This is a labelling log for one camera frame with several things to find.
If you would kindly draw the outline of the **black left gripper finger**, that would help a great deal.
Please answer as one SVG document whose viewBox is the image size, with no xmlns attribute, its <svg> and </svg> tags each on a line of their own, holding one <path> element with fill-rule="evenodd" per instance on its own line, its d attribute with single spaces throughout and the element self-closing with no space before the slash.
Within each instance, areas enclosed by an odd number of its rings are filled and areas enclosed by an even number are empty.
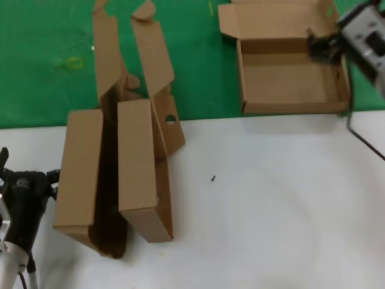
<svg viewBox="0 0 385 289">
<path fill-rule="evenodd" d="M 57 194 L 58 194 L 58 186 L 53 187 L 53 185 L 58 184 L 59 178 L 60 178 L 60 170 L 51 170 L 46 173 L 46 176 L 48 178 L 48 181 L 51 185 L 49 195 L 54 199 L 57 200 Z"/>
<path fill-rule="evenodd" d="M 0 176 L 2 178 L 2 175 L 4 173 L 5 164 L 8 160 L 8 149 L 6 147 L 2 147 L 0 152 Z"/>
</svg>

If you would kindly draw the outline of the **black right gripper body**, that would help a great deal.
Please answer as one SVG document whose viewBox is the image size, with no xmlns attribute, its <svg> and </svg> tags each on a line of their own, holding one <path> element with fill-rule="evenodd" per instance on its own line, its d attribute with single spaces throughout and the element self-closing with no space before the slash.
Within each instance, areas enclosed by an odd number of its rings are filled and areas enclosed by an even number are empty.
<svg viewBox="0 0 385 289">
<path fill-rule="evenodd" d="M 342 50 L 384 98 L 384 55 L 377 54 L 376 50 L 370 47 L 357 49 L 343 45 Z"/>
</svg>

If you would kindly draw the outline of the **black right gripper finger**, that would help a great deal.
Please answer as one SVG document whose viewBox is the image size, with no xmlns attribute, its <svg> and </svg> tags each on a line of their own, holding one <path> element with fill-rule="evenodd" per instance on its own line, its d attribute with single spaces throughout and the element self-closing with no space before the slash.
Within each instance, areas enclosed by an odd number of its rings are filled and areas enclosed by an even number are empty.
<svg viewBox="0 0 385 289">
<path fill-rule="evenodd" d="M 343 49 L 336 48 L 320 48 L 311 46 L 309 48 L 309 57 L 311 60 L 323 64 L 339 64 L 343 54 Z"/>
<path fill-rule="evenodd" d="M 313 31 L 307 29 L 307 44 L 308 45 L 338 45 L 340 43 L 340 34 L 334 33 L 328 36 L 317 37 Z"/>
</svg>

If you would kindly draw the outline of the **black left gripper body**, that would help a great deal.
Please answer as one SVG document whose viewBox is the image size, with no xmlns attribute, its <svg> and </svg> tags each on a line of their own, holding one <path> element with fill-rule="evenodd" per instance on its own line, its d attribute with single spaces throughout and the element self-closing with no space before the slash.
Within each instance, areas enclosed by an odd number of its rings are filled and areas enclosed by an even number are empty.
<svg viewBox="0 0 385 289">
<path fill-rule="evenodd" d="M 45 173 L 33 171 L 6 170 L 1 173 L 1 179 L 5 184 L 5 203 L 11 217 L 5 241 L 30 253 L 46 211 L 51 183 Z"/>
</svg>

